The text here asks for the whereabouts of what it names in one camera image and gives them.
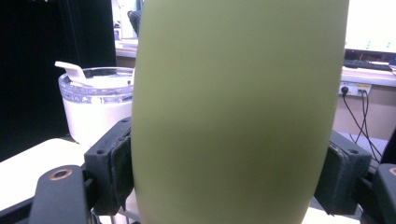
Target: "power outlet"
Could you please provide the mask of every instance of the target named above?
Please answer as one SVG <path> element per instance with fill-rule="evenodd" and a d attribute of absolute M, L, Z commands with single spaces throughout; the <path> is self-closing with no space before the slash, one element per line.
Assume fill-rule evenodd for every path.
<path fill-rule="evenodd" d="M 338 93 L 339 94 L 343 94 L 341 92 L 341 89 L 343 87 L 347 87 L 348 88 L 348 92 L 346 95 L 350 95 L 350 96 L 360 96 L 361 97 L 361 92 L 362 91 L 366 91 L 367 95 L 370 93 L 370 89 L 372 87 L 372 85 L 370 84 L 363 84 L 363 83 L 355 83 L 355 82 L 345 82 L 342 81 L 340 83 L 340 88 L 338 89 Z"/>

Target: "white table surface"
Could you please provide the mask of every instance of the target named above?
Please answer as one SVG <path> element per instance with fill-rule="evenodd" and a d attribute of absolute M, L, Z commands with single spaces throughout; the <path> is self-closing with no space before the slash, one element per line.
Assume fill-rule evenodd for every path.
<path fill-rule="evenodd" d="M 63 139 L 50 139 L 0 162 L 0 211 L 33 197 L 38 178 L 48 170 L 62 165 L 82 165 L 87 150 L 87 147 Z M 127 209 L 137 210 L 136 202 L 129 202 Z M 308 208 L 302 224 L 318 223 L 359 224 L 359 221 L 328 216 L 324 211 Z"/>

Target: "white object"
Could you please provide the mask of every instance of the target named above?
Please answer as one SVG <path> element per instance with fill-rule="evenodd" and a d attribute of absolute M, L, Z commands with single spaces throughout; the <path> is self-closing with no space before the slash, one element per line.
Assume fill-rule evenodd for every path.
<path fill-rule="evenodd" d="M 55 66 L 64 68 L 70 80 L 72 80 L 73 82 L 77 82 L 87 86 L 92 85 L 89 83 L 87 78 L 85 78 L 84 72 L 78 65 L 72 63 L 55 62 Z"/>

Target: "green cylindrical object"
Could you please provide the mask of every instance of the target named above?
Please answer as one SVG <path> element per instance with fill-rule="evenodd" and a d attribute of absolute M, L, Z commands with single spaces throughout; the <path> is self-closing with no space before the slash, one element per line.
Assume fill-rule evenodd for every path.
<path fill-rule="evenodd" d="M 329 144 L 347 0 L 148 0 L 132 155 L 144 224 L 301 223 Z"/>

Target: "clear plastic container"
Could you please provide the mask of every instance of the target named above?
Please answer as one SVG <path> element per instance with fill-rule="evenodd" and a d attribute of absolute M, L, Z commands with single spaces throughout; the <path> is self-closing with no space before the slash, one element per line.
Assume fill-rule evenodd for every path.
<path fill-rule="evenodd" d="M 132 68 L 83 69 L 92 84 L 72 82 L 67 74 L 58 83 L 71 136 L 91 147 L 119 120 L 132 116 L 134 76 Z"/>

